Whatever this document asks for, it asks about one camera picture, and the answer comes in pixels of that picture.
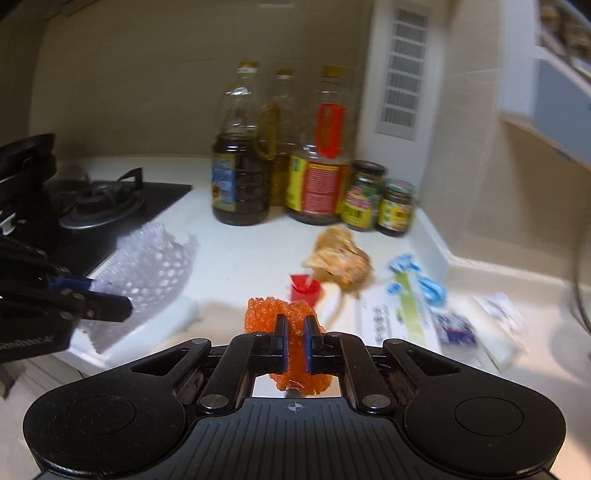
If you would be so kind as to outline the brown paper bag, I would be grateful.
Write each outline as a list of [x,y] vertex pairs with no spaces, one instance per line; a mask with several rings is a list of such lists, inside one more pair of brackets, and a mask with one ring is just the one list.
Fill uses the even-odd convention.
[[353,233],[342,225],[322,231],[314,251],[301,265],[318,281],[335,283],[342,290],[359,287],[373,271],[370,256],[356,246]]

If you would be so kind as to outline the black lid sauce jar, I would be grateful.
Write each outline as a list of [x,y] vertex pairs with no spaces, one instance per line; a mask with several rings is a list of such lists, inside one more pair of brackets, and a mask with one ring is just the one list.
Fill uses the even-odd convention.
[[381,164],[353,161],[353,176],[342,205],[342,221],[353,230],[374,228],[386,173]]

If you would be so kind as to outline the black gas stove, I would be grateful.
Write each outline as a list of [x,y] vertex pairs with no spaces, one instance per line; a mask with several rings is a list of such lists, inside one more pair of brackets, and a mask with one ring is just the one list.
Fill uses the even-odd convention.
[[183,198],[189,185],[146,182],[134,168],[114,181],[53,180],[1,212],[1,235],[86,276],[139,229]]

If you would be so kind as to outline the white wall vent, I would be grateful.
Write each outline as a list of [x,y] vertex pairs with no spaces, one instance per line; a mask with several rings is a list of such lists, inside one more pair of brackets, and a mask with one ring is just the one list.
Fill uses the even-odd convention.
[[431,11],[394,2],[377,132],[414,141],[423,93]]

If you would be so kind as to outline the red label oil bottle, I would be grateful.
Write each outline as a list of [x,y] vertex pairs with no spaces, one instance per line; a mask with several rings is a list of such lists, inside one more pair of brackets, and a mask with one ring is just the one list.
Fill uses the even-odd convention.
[[349,96],[342,67],[322,67],[317,90],[308,95],[290,154],[287,214],[310,225],[339,222],[351,173]]

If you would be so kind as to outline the checkered lid sauce jar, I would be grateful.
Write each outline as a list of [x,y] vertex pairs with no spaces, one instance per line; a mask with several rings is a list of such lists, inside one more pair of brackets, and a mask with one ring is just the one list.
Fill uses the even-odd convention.
[[388,179],[384,185],[376,229],[392,236],[404,236],[414,212],[415,187],[406,181]]

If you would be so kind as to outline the orange foam net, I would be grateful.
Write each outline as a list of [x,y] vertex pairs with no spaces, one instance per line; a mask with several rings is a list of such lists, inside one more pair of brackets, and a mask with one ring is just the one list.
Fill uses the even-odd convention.
[[304,319],[317,317],[307,303],[288,303],[273,297],[249,299],[243,318],[245,332],[273,332],[276,316],[280,314],[287,317],[287,372],[270,374],[270,378],[280,391],[294,389],[307,396],[325,392],[332,383],[332,377],[327,374],[312,375],[305,368]]

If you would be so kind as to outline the glass pot lid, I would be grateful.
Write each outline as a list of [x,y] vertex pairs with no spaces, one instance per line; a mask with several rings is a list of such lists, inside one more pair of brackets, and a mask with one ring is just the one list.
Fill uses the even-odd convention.
[[590,234],[590,220],[584,220],[578,240],[575,245],[572,261],[572,295],[573,295],[573,315],[579,321],[584,331],[590,334],[590,316],[585,307],[585,298],[583,292],[583,256],[586,251],[587,237]]

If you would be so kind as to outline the small red cup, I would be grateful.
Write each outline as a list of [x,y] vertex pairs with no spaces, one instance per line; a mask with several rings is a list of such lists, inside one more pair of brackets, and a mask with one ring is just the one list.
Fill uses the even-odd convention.
[[304,301],[310,307],[320,299],[322,284],[311,275],[294,274],[290,276],[290,301]]

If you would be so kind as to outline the yellow oil bottle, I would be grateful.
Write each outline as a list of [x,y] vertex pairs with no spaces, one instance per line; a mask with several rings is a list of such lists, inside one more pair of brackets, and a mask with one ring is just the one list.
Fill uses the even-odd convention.
[[286,200],[290,155],[297,143],[297,108],[293,86],[294,70],[277,69],[273,93],[259,112],[262,131],[257,147],[270,160],[270,206],[276,207],[283,206]]

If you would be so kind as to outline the clear plastic wrapper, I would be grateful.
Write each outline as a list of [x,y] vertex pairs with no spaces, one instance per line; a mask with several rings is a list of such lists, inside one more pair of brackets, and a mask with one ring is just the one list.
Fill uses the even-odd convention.
[[524,317],[504,293],[460,296],[431,316],[444,355],[472,367],[501,375],[529,354]]

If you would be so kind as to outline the blue face mask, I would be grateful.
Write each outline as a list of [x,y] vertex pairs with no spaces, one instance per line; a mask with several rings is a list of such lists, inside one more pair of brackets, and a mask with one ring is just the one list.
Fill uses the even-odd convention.
[[388,264],[393,273],[414,272],[430,307],[443,308],[447,303],[447,289],[440,283],[423,274],[422,268],[415,262],[414,255],[407,253],[394,257]]

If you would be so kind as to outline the dark soy sauce bottle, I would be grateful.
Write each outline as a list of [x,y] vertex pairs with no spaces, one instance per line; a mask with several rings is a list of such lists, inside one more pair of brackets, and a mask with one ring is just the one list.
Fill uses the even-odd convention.
[[256,61],[238,64],[235,80],[221,99],[212,145],[212,212],[233,226],[259,224],[270,210],[270,162],[256,151],[257,71]]

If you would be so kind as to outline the white green medicine box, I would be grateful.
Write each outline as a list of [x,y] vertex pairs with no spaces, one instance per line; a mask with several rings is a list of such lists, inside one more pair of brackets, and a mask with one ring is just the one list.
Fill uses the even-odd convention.
[[356,333],[366,345],[381,346],[401,339],[432,352],[441,345],[432,315],[415,272],[394,273],[360,296]]

